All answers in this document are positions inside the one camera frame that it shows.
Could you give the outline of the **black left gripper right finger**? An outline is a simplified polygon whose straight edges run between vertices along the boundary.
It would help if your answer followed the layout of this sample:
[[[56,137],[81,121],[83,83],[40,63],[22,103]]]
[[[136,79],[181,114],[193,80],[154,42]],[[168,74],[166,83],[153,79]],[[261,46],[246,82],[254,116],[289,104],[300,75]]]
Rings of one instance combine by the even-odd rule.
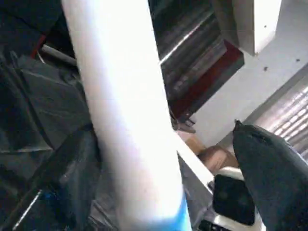
[[[308,229],[308,164],[283,138],[236,120],[233,148],[269,231]]]

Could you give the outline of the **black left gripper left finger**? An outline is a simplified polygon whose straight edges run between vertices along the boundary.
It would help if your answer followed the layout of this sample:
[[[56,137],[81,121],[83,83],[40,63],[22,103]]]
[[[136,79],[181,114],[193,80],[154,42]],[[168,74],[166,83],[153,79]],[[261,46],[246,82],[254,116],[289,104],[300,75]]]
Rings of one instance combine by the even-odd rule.
[[[35,171],[11,212],[11,229],[84,231],[101,173],[101,157],[92,125],[71,133]]]

